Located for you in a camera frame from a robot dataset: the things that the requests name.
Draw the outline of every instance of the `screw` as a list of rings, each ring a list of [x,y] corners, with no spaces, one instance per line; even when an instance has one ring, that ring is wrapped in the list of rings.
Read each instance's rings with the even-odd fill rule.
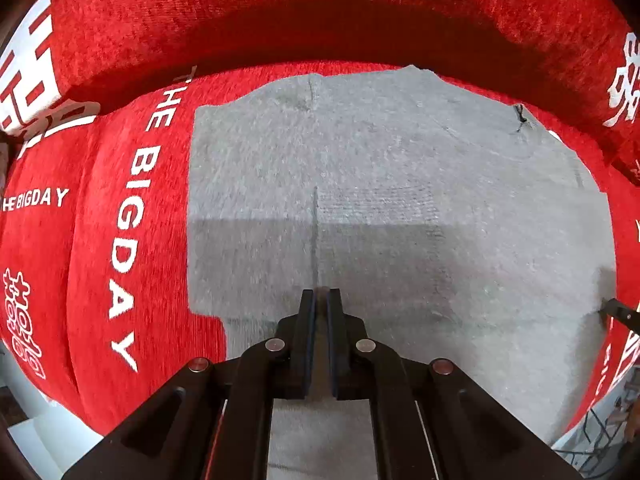
[[[376,349],[376,342],[371,339],[361,339],[356,343],[356,348],[361,352],[373,352]]]
[[[282,339],[278,339],[277,337],[269,339],[264,345],[269,352],[279,352],[285,347],[284,341]]]
[[[189,370],[192,372],[203,372],[209,368],[209,360],[206,357],[195,357],[189,361]]]
[[[431,368],[439,375],[449,375],[453,371],[453,363],[448,359],[436,359]]]

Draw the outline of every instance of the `gray garment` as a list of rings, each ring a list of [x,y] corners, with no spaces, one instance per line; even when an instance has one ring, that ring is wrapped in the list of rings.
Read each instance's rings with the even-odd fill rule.
[[[190,309],[222,318],[229,358],[302,288],[338,286],[372,338],[454,359],[551,441],[600,348],[612,269],[607,199],[575,153],[431,72],[299,76],[196,111]],[[372,441],[326,464],[366,444],[366,406],[314,402],[274,414],[270,478],[374,478]]]

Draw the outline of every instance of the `white chinese character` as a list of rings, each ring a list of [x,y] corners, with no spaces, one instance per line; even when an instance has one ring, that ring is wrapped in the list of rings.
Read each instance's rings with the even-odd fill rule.
[[[49,135],[95,119],[100,105],[60,102],[46,39],[53,32],[51,0],[37,0],[0,56],[0,128],[33,146]]]
[[[640,101],[640,89],[634,90],[640,71],[640,48],[634,33],[630,32],[626,35],[623,51],[625,53],[625,65],[616,69],[616,76],[607,90],[609,92],[609,108],[620,107],[618,113],[602,123],[609,127],[618,122],[620,115],[625,110],[625,121],[635,120],[638,101]]]

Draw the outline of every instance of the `folded gray shirt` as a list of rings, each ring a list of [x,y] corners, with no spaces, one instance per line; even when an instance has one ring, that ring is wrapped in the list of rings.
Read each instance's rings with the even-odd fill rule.
[[[614,295],[609,209],[525,108],[414,67],[288,78],[198,108],[189,182],[190,309],[222,319],[229,358],[336,286],[372,338],[453,359],[542,439],[577,407]],[[375,478],[366,404],[279,403],[270,466]]]

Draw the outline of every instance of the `white logo print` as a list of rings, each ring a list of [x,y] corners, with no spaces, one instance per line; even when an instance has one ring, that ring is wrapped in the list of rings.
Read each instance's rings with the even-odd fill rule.
[[[43,137],[91,123],[100,111],[98,103],[61,99],[47,43],[53,32],[50,3],[33,4],[0,56],[0,128],[29,141],[19,156]]]
[[[27,362],[38,377],[46,379],[40,358],[42,350],[33,340],[33,324],[29,316],[29,300],[31,285],[24,281],[21,272],[12,278],[9,269],[2,276],[4,282],[4,310],[6,326],[12,334],[11,346],[15,354]]]
[[[623,51],[625,53],[625,65],[616,69],[616,76],[607,90],[609,92],[609,108],[620,107],[618,113],[602,123],[609,127],[618,122],[625,110],[625,121],[635,120],[638,101],[640,101],[640,89],[636,88],[634,90],[640,75],[640,48],[634,33],[630,32],[626,35]]]

